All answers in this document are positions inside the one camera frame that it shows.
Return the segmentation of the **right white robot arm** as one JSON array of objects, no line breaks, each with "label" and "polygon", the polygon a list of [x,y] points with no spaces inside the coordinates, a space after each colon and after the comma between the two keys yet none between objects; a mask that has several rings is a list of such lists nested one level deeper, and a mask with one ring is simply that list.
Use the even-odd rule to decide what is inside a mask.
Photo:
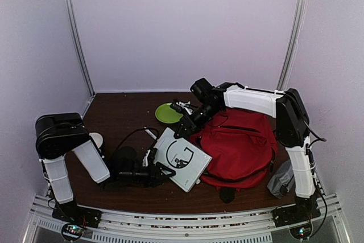
[{"label": "right white robot arm", "polygon": [[249,88],[240,83],[225,82],[214,87],[201,78],[190,88],[202,105],[188,113],[176,104],[172,108],[183,114],[174,137],[187,139],[200,131],[213,116],[226,108],[243,109],[268,115],[276,120],[276,136],[285,147],[292,164],[295,179],[295,204],[287,209],[276,209],[276,221],[287,223],[309,220],[317,217],[320,211],[317,198],[322,193],[317,188],[315,160],[310,136],[314,131],[309,126],[309,117],[299,92],[290,88],[287,91],[270,91]]}]

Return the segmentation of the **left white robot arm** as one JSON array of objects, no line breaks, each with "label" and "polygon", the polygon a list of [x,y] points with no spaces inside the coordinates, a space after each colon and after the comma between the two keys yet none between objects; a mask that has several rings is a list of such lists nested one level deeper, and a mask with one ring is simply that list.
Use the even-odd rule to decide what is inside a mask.
[{"label": "left white robot arm", "polygon": [[176,174],[155,160],[154,147],[147,150],[144,163],[137,160],[133,147],[122,142],[106,159],[102,138],[86,129],[78,113],[40,116],[35,122],[35,131],[36,152],[53,191],[56,210],[70,223],[79,221],[83,214],[69,180],[67,158],[70,156],[77,158],[90,178],[103,187],[114,183],[155,187]]}]

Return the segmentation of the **grey pencil case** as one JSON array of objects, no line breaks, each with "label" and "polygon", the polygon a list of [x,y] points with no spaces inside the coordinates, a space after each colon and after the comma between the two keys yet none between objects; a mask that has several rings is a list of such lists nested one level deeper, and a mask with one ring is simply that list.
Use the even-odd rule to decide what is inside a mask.
[{"label": "grey pencil case", "polygon": [[288,159],[280,165],[267,184],[270,193],[281,199],[286,196],[295,184],[292,163]]}]

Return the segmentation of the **red backpack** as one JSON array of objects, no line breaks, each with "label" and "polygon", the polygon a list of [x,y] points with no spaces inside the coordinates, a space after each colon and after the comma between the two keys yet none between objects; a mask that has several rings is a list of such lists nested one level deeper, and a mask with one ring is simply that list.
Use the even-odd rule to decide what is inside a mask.
[{"label": "red backpack", "polygon": [[257,186],[273,169],[278,145],[268,117],[242,109],[216,114],[189,141],[211,156],[200,179],[228,204],[235,193]]}]

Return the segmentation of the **grey G book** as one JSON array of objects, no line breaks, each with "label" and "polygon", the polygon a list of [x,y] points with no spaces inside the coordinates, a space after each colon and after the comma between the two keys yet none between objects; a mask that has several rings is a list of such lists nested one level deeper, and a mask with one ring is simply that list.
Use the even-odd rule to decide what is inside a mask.
[{"label": "grey G book", "polygon": [[154,162],[161,163],[175,175],[170,179],[183,191],[189,192],[208,167],[212,157],[184,138],[176,139],[174,131],[166,128],[155,144]]}]

